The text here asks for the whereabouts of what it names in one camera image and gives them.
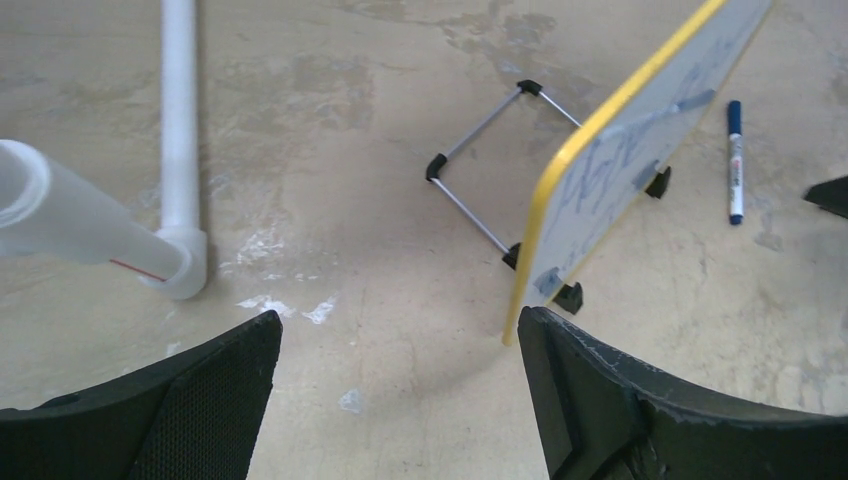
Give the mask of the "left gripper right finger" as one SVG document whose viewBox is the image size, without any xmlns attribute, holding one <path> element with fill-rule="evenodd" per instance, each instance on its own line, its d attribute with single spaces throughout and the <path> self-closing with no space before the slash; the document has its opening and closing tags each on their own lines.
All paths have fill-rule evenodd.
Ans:
<svg viewBox="0 0 848 480">
<path fill-rule="evenodd" d="M 843 479 L 847 420 L 669 374 L 544 307 L 517 329 L 553 479 Z"/>
</svg>

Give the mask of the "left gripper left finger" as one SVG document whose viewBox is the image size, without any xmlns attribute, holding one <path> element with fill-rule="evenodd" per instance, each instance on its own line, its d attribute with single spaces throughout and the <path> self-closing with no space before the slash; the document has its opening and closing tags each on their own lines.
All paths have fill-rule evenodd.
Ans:
<svg viewBox="0 0 848 480">
<path fill-rule="evenodd" d="M 108 382 L 2 410 L 2 478 L 246 478 L 282 333 L 267 311 Z"/>
</svg>

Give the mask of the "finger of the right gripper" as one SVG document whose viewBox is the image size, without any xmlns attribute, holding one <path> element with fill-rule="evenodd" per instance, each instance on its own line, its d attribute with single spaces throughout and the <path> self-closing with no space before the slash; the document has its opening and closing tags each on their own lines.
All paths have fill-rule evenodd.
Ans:
<svg viewBox="0 0 848 480">
<path fill-rule="evenodd" d="M 847 218 L 847 184 L 847 176 L 841 176 L 817 183 L 807 189 L 803 199 L 818 206 L 822 210 L 838 215 L 842 218 Z"/>
</svg>

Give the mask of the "blue white marker pen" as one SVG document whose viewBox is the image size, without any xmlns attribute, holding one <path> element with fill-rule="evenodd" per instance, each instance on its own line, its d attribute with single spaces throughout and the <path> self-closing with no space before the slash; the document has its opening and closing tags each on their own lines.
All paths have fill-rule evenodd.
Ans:
<svg viewBox="0 0 848 480">
<path fill-rule="evenodd" d="M 731 100 L 727 105 L 729 223 L 739 226 L 744 220 L 744 142 L 742 104 Z"/>
</svg>

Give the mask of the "yellow framed whiteboard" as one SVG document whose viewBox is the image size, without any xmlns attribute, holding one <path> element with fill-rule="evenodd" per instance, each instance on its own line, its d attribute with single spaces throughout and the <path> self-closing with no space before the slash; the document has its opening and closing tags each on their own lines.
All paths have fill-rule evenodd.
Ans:
<svg viewBox="0 0 848 480">
<path fill-rule="evenodd" d="M 669 159 L 698 125 L 771 10 L 708 1 L 560 147 L 540 176 L 522 240 L 498 244 L 515 280 L 501 340 L 526 307 L 582 306 L 572 275 L 641 195 L 661 198 Z"/>
</svg>

